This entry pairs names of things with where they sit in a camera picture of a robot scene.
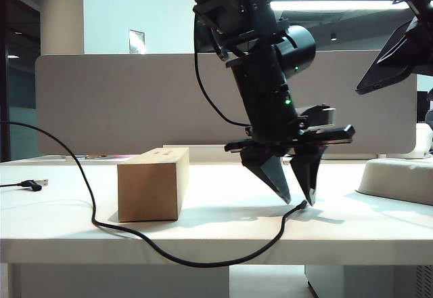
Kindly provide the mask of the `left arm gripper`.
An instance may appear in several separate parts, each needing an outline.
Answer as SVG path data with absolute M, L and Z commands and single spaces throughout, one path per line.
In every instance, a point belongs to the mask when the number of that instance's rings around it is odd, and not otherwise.
M 294 119 L 270 140 L 260 140 L 252 127 L 246 130 L 250 132 L 250 137 L 229 142 L 225 145 L 225 152 L 241 152 L 242 165 L 268 185 L 284 203 L 289 204 L 290 190 L 281 161 L 273 154 L 286 154 L 290 149 L 294 149 L 295 154 L 291 159 L 291 167 L 311 206 L 315 204 L 317 173 L 325 148 L 350 144 L 355 134 L 355 128 L 352 125 L 310 127 L 306 116 Z M 243 150 L 247 148 L 265 152 Z

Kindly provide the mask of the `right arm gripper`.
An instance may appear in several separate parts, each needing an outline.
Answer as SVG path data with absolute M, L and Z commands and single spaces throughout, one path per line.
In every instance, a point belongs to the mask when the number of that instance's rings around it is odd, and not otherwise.
M 381 68 L 399 68 L 413 72 L 432 70 L 432 23 L 431 0 L 394 0 L 405 2 L 415 17 L 400 25 L 389 37 L 378 56 Z

